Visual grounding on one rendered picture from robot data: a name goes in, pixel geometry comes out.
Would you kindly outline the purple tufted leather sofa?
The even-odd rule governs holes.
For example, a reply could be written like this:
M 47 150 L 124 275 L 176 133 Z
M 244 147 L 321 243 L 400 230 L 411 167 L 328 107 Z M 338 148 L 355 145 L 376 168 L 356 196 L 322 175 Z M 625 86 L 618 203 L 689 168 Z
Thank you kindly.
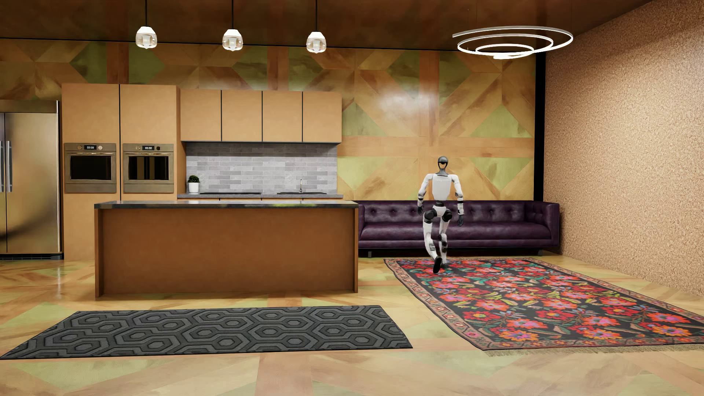
M 417 202 L 358 200 L 358 249 L 372 254 L 393 249 L 428 257 Z M 446 234 L 451 251 L 459 249 L 557 248 L 560 205 L 552 202 L 498 200 L 463 203 L 463 225 L 456 224 L 456 201 L 445 201 L 453 212 Z

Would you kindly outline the white right robot leg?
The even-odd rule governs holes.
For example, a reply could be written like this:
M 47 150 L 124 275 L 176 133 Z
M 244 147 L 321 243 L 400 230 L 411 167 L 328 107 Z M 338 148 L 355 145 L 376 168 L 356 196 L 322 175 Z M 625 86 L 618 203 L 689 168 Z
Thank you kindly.
M 439 223 L 439 247 L 440 247 L 440 257 L 442 260 L 441 268 L 447 269 L 447 249 L 448 241 L 446 231 L 448 229 L 449 223 L 453 218 L 453 212 L 445 206 L 436 206 L 436 212 L 441 219 Z

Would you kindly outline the white robot leg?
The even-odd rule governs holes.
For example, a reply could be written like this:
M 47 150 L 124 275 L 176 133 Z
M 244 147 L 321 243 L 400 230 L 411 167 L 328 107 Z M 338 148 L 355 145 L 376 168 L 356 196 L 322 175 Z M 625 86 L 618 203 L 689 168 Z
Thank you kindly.
M 442 260 L 441 268 L 447 269 L 447 249 L 448 241 L 446 231 L 448 229 L 449 223 L 453 218 L 453 212 L 445 206 L 436 206 L 436 212 L 441 219 L 439 223 L 439 247 L 440 247 L 440 257 Z
M 437 217 L 436 207 L 433 206 L 432 209 L 425 212 L 423 214 L 423 217 L 423 235 L 425 248 L 427 250 L 428 255 L 434 260 L 433 274 L 437 274 L 441 270 L 443 259 L 441 255 L 437 253 L 435 242 L 432 238 L 432 223 L 433 220 Z

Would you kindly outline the white left robot leg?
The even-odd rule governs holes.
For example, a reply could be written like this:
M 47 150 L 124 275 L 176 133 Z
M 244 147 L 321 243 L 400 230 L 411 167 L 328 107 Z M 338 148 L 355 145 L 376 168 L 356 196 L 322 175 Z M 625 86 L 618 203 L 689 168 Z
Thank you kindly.
M 441 270 L 443 259 L 441 255 L 437 253 L 435 242 L 432 238 L 432 223 L 433 220 L 437 217 L 436 207 L 433 206 L 432 209 L 425 212 L 423 214 L 423 217 L 423 235 L 425 248 L 427 250 L 428 255 L 434 260 L 433 274 L 437 274 Z

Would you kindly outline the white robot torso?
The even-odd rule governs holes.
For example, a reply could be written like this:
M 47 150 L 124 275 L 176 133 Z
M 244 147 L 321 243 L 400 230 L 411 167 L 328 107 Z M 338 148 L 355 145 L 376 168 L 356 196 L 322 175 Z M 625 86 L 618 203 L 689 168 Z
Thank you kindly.
M 453 175 L 440 175 L 437 173 L 429 174 L 432 181 L 432 195 L 435 199 L 433 209 L 437 216 L 443 215 L 446 211 L 444 202 L 448 199 L 451 185 L 453 184 Z

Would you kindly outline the red floral patterned rug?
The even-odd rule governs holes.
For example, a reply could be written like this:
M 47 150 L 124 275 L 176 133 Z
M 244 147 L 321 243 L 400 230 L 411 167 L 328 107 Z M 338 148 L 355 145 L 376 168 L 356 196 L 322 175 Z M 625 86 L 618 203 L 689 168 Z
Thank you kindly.
M 534 258 L 387 258 L 397 279 L 472 345 L 531 349 L 704 347 L 704 316 Z

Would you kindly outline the brown kitchen island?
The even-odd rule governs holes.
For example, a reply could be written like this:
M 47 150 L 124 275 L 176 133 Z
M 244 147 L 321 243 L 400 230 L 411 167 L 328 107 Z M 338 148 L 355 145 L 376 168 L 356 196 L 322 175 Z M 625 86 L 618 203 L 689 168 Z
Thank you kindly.
M 358 204 L 115 201 L 95 208 L 95 296 L 358 290 Z

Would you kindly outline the white pendant lamp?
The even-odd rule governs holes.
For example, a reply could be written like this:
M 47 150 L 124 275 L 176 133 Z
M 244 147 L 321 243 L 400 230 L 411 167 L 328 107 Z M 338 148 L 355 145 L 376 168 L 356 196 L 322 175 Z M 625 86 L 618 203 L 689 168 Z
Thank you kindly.
M 230 29 L 226 30 L 223 34 L 222 45 L 225 50 L 239 51 L 243 49 L 243 38 L 242 34 L 237 29 L 234 29 L 234 0 L 230 1 L 231 26 Z
M 320 54 L 322 52 L 325 52 L 327 49 L 327 41 L 325 39 L 325 36 L 319 31 L 318 26 L 319 26 L 319 18 L 318 18 L 318 0 L 314 0 L 314 10 L 315 10 L 315 20 L 314 20 L 314 27 L 315 29 L 308 35 L 306 42 L 305 42 L 305 48 L 308 52 L 311 52 L 313 54 Z
M 148 23 L 149 0 L 144 0 L 144 24 L 136 31 L 135 43 L 142 49 L 153 49 L 157 46 L 157 35 Z

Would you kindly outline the grey hexagon patterned rug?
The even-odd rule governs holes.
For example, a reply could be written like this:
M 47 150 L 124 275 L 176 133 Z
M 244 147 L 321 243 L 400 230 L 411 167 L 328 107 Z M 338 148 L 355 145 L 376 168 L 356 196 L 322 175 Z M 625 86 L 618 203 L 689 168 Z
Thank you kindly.
M 379 305 L 78 311 L 0 359 L 405 348 Z

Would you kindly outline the stainless built-in oven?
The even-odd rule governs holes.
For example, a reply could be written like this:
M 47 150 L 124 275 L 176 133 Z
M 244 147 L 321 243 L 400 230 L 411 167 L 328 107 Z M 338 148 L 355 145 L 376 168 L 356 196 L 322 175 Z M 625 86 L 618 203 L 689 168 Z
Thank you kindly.
M 122 144 L 124 193 L 174 192 L 173 144 Z
M 64 143 L 65 193 L 117 193 L 115 143 Z

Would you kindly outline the tall tan oven cabinet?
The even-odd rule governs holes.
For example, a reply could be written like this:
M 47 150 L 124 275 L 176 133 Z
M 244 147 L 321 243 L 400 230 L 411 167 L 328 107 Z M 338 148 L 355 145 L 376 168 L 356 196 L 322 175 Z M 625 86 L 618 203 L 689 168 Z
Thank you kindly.
M 94 204 L 176 200 L 186 192 L 186 154 L 180 140 L 180 89 L 173 85 L 65 84 L 60 102 L 61 141 L 115 144 L 116 182 L 110 192 L 66 192 L 64 160 L 63 255 L 66 261 L 94 259 Z M 170 193 L 124 193 L 122 145 L 173 144 L 174 185 Z

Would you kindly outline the stainless steel refrigerator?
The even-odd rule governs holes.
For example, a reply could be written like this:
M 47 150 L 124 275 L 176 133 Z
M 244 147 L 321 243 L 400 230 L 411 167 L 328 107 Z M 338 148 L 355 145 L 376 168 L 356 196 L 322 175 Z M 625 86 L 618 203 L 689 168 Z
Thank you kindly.
M 56 101 L 0 100 L 0 257 L 61 253 Z

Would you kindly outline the tan wall cabinet row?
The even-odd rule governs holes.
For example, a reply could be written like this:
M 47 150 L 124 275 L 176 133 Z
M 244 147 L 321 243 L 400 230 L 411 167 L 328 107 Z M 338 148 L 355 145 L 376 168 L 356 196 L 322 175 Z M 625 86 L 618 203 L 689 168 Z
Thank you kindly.
M 341 142 L 337 92 L 183 89 L 180 137 L 188 142 Z

